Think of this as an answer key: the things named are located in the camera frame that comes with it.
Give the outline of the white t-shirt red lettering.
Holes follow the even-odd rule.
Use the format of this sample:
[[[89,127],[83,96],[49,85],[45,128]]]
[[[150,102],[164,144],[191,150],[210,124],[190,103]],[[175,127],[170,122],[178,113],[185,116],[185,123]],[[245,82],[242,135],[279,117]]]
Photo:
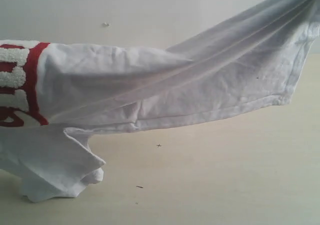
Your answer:
[[[202,124],[290,103],[320,0],[265,0],[167,49],[0,42],[0,168],[32,202],[103,180],[93,135]]]

